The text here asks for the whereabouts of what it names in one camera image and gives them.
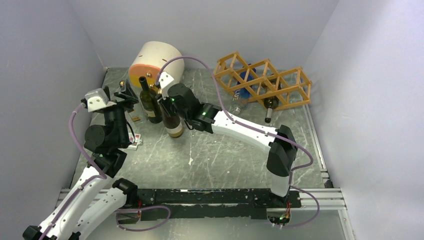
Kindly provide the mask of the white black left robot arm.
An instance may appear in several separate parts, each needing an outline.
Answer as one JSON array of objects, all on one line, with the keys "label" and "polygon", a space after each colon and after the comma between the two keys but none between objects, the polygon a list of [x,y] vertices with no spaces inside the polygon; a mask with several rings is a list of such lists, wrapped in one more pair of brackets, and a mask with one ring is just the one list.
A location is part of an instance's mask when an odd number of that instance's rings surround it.
[{"label": "white black left robot arm", "polygon": [[[101,200],[92,203],[121,169],[127,156],[122,150],[132,144],[129,133],[133,130],[125,113],[133,110],[138,98],[127,80],[119,83],[114,96],[116,99],[111,99],[107,86],[97,88],[86,93],[73,110],[68,128],[87,166],[59,206],[39,225],[28,226],[23,239],[85,240],[114,211],[138,203],[137,186],[126,179],[117,180]],[[79,143],[74,131],[74,119],[82,109],[104,116],[103,125],[86,129],[84,144]]]}]

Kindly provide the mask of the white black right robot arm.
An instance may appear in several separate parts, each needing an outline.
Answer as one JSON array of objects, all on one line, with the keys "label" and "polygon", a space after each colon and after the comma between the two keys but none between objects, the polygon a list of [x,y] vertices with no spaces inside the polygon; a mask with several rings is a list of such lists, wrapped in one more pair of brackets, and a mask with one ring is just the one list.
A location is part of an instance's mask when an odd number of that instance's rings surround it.
[{"label": "white black right robot arm", "polygon": [[289,127],[266,127],[226,113],[221,107],[199,102],[183,83],[158,90],[156,99],[166,113],[183,119],[190,130],[229,136],[267,154],[271,173],[270,202],[282,207],[289,200],[291,169],[298,147]]}]

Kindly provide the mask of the clear bottle black cap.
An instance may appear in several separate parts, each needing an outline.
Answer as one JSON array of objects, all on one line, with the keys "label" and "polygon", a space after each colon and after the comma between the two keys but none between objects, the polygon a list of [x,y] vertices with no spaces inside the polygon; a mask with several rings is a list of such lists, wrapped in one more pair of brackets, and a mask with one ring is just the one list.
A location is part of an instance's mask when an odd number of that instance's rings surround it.
[{"label": "clear bottle black cap", "polygon": [[[130,81],[128,79],[121,80],[120,82],[129,82],[130,83]],[[130,108],[130,110],[128,110],[128,114],[129,114],[129,116],[130,116],[130,118],[133,122],[140,121],[142,119],[143,113],[144,113],[144,111],[142,109],[142,105],[141,105],[140,100],[139,100],[139,97],[138,97],[138,101],[139,101],[139,103],[137,103],[136,105],[134,105],[133,108]]]}]

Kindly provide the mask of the dark bottle gold foil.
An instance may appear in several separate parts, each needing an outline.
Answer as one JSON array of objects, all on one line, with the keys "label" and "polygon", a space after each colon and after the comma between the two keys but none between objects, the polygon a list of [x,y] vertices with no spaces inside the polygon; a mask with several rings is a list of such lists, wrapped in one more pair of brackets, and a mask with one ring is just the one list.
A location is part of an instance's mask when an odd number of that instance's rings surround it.
[{"label": "dark bottle gold foil", "polygon": [[166,118],[163,121],[165,130],[171,138],[179,138],[183,134],[183,125],[177,118]]}]

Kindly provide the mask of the dark green wine bottle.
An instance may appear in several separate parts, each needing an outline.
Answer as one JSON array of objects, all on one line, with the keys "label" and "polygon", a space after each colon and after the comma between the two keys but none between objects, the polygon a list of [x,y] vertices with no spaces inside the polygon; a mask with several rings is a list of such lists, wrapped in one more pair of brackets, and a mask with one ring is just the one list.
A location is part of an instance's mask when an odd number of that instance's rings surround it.
[{"label": "dark green wine bottle", "polygon": [[138,79],[141,85],[139,98],[148,120],[153,124],[162,121],[162,112],[156,100],[156,92],[149,87],[146,77],[140,76]]}]

